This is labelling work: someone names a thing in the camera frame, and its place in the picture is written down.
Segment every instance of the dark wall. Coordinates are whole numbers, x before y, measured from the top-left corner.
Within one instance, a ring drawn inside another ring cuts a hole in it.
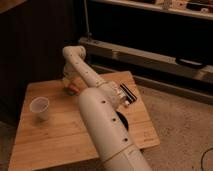
[[[17,122],[30,82],[62,77],[78,40],[72,0],[29,0],[0,14],[0,120]]]

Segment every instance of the wood grain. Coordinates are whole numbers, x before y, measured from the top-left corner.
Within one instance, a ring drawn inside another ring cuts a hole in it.
[[[0,14],[14,8],[15,6],[25,2],[26,0],[1,0],[0,1]]]
[[[140,93],[130,72],[102,75],[106,80],[125,83],[138,100],[119,111],[129,123],[129,132],[139,148],[158,145],[159,139],[153,127]],[[84,82],[75,83],[83,90]],[[30,102],[38,96],[50,100],[50,119],[41,122],[30,112]],[[61,80],[29,84],[22,108],[9,170],[36,170],[57,165],[97,158],[98,154],[79,114],[78,96],[69,96]]]

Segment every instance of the speckled floor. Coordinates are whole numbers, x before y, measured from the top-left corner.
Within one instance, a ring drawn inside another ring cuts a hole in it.
[[[213,147],[213,105],[139,86],[161,144],[144,150],[153,171],[200,171],[203,152]],[[6,171],[15,129],[0,122],[0,171]],[[213,151],[204,158],[213,170]],[[102,171],[98,159],[58,166],[48,171]]]

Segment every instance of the cable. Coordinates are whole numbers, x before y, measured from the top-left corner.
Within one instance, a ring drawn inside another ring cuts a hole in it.
[[[213,147],[207,149],[207,150],[203,153],[203,155],[202,155],[202,157],[201,157],[201,160],[200,160],[201,171],[204,171],[204,168],[203,168],[203,159],[204,159],[206,153],[208,153],[208,152],[211,151],[211,150],[213,150]]]

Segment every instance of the paper cup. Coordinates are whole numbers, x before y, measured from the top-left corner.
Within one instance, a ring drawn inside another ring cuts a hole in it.
[[[35,113],[41,120],[49,119],[49,99],[46,97],[37,97],[30,103],[30,111]]]

